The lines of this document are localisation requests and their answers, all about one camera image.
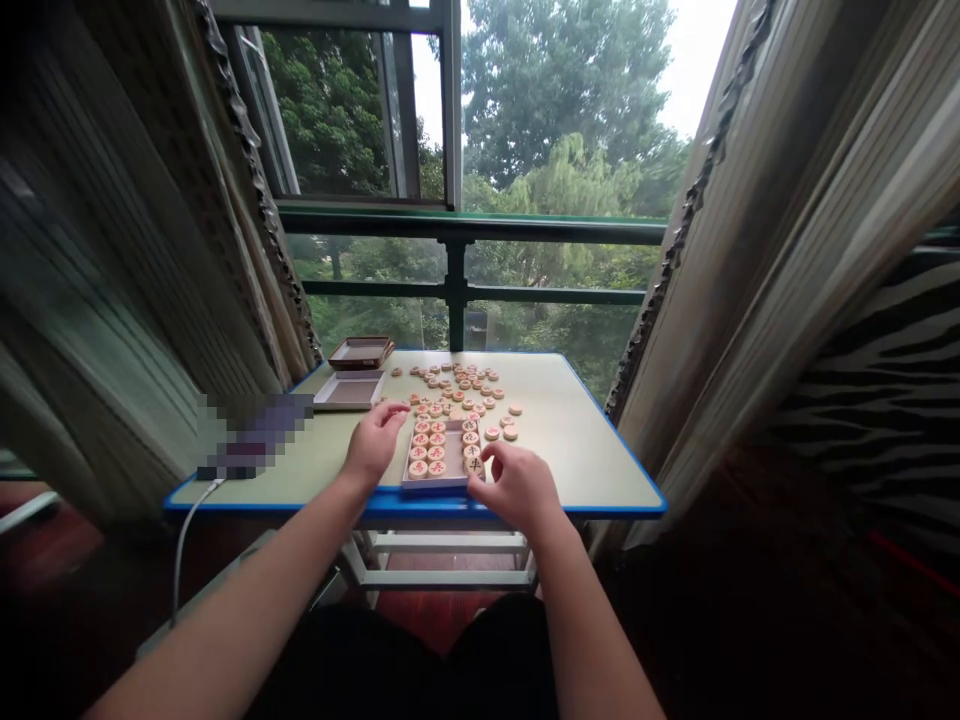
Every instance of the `gray curtain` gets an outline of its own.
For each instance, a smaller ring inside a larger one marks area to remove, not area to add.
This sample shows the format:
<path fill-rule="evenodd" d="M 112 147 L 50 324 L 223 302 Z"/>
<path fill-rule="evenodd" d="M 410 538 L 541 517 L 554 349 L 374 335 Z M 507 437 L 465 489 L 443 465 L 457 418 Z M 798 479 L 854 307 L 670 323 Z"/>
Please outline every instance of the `gray curtain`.
<path fill-rule="evenodd" d="M 61 4 L 0 126 L 0 442 L 104 529 L 320 360 L 207 10 Z"/>
<path fill-rule="evenodd" d="M 960 200 L 960 5 L 747 4 L 611 396 L 649 542 Z"/>

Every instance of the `left hand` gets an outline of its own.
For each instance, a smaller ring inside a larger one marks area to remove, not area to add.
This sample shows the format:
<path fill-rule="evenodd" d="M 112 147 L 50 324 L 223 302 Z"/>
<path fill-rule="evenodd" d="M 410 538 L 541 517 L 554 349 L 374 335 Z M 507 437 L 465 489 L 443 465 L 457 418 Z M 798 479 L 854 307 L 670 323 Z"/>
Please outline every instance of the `left hand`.
<path fill-rule="evenodd" d="M 373 492 L 397 449 L 397 436 L 410 408 L 403 403 L 380 403 L 364 415 L 350 438 L 341 475 L 355 478 Z"/>

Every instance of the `sky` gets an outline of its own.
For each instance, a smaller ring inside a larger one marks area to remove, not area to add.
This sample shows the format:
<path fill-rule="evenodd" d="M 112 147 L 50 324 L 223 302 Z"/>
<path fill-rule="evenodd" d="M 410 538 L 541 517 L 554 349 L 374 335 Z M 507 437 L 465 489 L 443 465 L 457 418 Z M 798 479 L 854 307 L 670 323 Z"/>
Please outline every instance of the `sky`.
<path fill-rule="evenodd" d="M 693 137 L 697 132 L 736 4 L 737 0 L 670 0 L 677 16 L 666 38 L 673 62 L 659 84 L 660 90 L 670 93 L 670 99 L 659 120 L 681 137 Z M 473 29 L 466 0 L 461 0 L 461 8 L 461 27 L 466 34 Z M 413 36 L 413 70 L 417 115 L 423 118 L 430 141 L 439 144 L 443 138 L 440 64 L 433 59 L 425 35 Z"/>

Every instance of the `blue table edge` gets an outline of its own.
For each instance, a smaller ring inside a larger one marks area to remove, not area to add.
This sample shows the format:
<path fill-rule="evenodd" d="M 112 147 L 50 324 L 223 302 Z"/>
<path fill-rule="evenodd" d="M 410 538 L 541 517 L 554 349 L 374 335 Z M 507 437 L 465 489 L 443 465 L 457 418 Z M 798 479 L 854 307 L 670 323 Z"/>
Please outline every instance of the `blue table edge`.
<path fill-rule="evenodd" d="M 566 356 L 562 353 L 527 353 L 527 352 L 517 352 L 512 353 L 514 355 L 557 355 L 559 356 L 570 368 L 570 372 L 573 373 L 573 376 L 577 379 L 577 382 L 580 383 L 580 387 L 583 388 L 583 391 L 587 394 L 587 397 L 590 398 L 590 402 L 594 404 L 597 410 L 600 412 L 600 416 L 606 420 L 607 425 L 610 426 L 610 429 L 613 430 L 613 434 L 617 436 L 617 439 L 620 441 L 620 444 L 623 445 L 624 449 L 627 451 L 627 454 L 633 459 L 633 462 L 636 463 L 637 467 L 640 469 L 640 472 L 643 473 L 643 476 L 647 479 L 647 482 L 650 483 L 650 487 L 654 489 L 654 492 L 657 493 L 657 497 L 660 499 L 660 505 L 658 507 L 594 507 L 594 506 L 569 506 L 565 505 L 563 510 L 567 515 L 578 516 L 584 515 L 589 516 L 590 520 L 635 520 L 635 519 L 656 519 L 662 517 L 663 514 L 667 511 L 667 499 L 663 496 L 663 493 L 660 492 L 660 488 L 653 481 L 650 475 L 647 473 L 647 470 L 639 460 L 637 460 L 636 455 L 633 454 L 633 450 L 630 449 L 630 446 L 627 445 L 627 441 L 623 439 L 623 436 L 620 435 L 616 426 L 610 422 L 610 418 L 607 417 L 607 414 L 603 411 L 603 408 L 600 407 L 600 404 L 596 401 L 596 398 L 593 397 L 593 394 L 584 385 L 583 380 L 580 379 L 580 376 L 577 374 L 577 371 L 573 369 L 573 366 L 570 364 L 570 361 L 567 360 Z M 317 367 L 311 370 L 309 373 L 304 375 L 304 377 L 290 388 L 286 394 L 295 392 L 298 387 L 303 385 L 307 380 L 309 380 L 314 373 L 318 372 L 325 362 L 321 362 Z M 186 480 L 184 480 L 180 485 L 178 485 L 163 501 L 163 509 L 169 512 L 187 512 L 193 507 L 192 502 L 188 503 L 178 503 L 173 502 L 172 498 L 181 489 L 183 489 L 187 484 L 191 483 L 196 479 L 197 473 L 194 472 Z M 296 503 L 263 503 L 263 504 L 253 504 L 253 503 L 243 503 L 243 504 L 234 504 L 234 503 L 221 503 L 217 504 L 204 504 L 197 508 L 197 512 L 210 513 L 210 512 L 228 512 L 233 514 L 240 513 L 251 513 L 251 514 L 262 514 L 262 513 L 295 513 L 300 508 L 302 504 Z M 362 519 L 364 520 L 391 520 L 398 517 L 411 520 L 445 520 L 450 518 L 451 513 L 456 513 L 457 518 L 462 518 L 465 520 L 491 520 L 496 519 L 496 515 L 491 512 L 485 505 L 481 505 L 478 502 L 470 499 L 464 494 L 449 494 L 449 495 L 432 495 L 425 497 L 416 497 L 412 498 L 409 496 L 404 496 L 401 488 L 397 486 L 387 486 L 387 487 L 377 487 L 373 491 L 373 495 L 370 496 L 370 499 L 367 501 L 367 507 L 363 511 Z"/>

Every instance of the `person's lap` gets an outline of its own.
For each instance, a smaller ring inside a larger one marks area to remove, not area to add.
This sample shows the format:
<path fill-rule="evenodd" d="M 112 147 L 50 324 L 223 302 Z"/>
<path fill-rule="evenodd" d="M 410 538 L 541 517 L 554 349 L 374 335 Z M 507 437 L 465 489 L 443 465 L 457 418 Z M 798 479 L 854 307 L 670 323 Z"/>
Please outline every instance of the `person's lap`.
<path fill-rule="evenodd" d="M 543 603 L 511 594 L 481 613 L 446 660 L 371 610 L 304 617 L 248 717 L 557 717 Z"/>

